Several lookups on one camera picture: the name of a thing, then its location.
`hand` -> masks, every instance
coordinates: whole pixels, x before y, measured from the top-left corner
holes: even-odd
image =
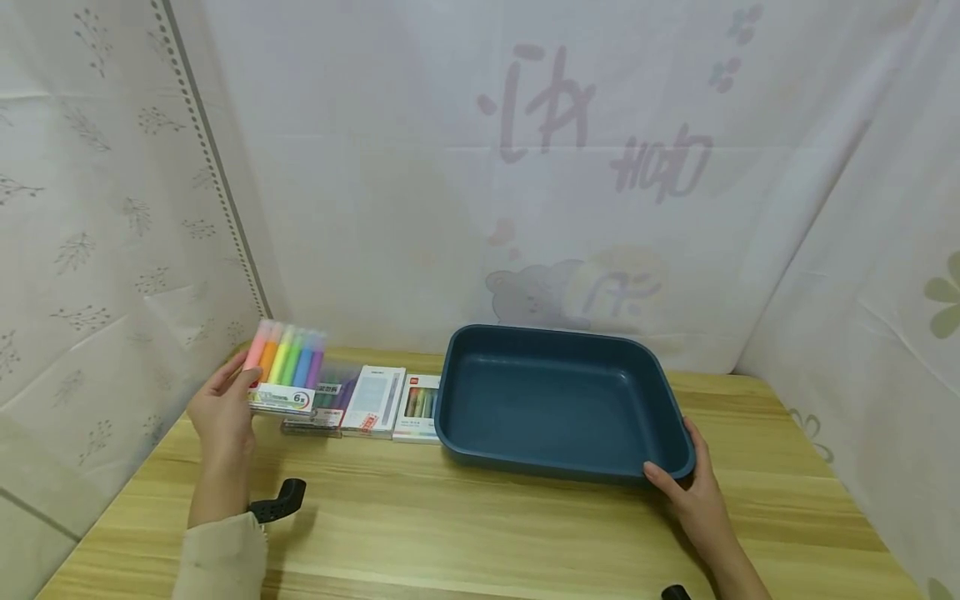
[[[684,533],[701,558],[713,567],[725,557],[740,551],[740,543],[733,532],[720,484],[713,474],[707,442],[690,418],[684,417],[684,425],[690,432],[697,454],[697,467],[693,471],[693,484],[689,490],[682,488],[673,477],[653,463],[644,463],[643,473],[650,483],[669,498]]]
[[[260,376],[259,367],[236,372],[246,351],[231,358],[207,379],[186,407],[200,438],[204,466],[246,466],[256,440],[247,390]]]

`wooden table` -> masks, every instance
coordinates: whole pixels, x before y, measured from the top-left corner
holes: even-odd
[[[442,357],[330,355],[412,372]],[[710,442],[747,552],[775,598],[920,598],[762,381],[671,373]],[[433,445],[282,436],[257,418],[252,497],[286,477],[303,506],[268,525],[265,598],[660,598],[708,579],[654,492],[460,468]],[[199,446],[184,417],[39,598],[169,598]]]

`blue plastic tray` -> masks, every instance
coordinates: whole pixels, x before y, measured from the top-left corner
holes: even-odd
[[[674,478],[693,444],[660,362],[607,336],[468,325],[453,334],[434,409],[462,464],[636,484],[643,462]]]

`pen box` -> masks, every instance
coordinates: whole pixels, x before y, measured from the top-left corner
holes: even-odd
[[[370,365],[360,371],[340,426],[345,436],[391,438],[405,373],[405,369]]]
[[[243,367],[263,370],[247,392],[251,408],[260,413],[310,416],[324,346],[325,336],[319,331],[261,321]]]
[[[280,430],[283,433],[341,437],[340,423],[362,369],[363,366],[357,363],[324,361],[316,384],[313,411],[307,417],[284,419]]]
[[[433,407],[439,388],[439,375],[407,375],[396,413],[395,442],[440,443],[433,425]]]

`beige sleeve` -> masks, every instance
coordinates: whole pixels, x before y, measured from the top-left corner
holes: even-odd
[[[253,513],[188,529],[183,536],[174,600],[260,597],[267,539]]]

